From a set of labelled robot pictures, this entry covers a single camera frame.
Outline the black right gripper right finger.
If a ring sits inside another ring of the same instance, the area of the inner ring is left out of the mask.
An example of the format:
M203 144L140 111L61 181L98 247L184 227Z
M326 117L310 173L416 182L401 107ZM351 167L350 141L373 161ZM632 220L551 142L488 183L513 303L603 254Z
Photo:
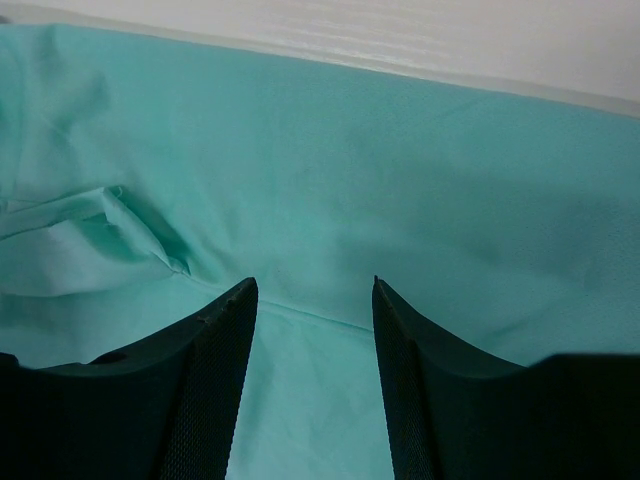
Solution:
M557 354L524 367L372 290L375 347L398 479L635 479L639 359Z

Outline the teal t shirt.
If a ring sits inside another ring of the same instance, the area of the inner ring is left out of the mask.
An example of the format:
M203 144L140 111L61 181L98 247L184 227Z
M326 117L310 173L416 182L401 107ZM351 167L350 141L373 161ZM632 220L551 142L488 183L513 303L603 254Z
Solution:
M639 349L639 123L65 25L1 29L1 348L87 362L253 277L228 475L388 479L371 289L508 360Z

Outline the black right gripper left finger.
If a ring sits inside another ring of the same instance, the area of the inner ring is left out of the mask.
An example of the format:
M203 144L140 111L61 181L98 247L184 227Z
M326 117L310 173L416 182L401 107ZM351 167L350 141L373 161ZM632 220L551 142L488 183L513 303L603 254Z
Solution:
M5 479L222 479L254 337L248 278L201 310L82 364L1 357Z

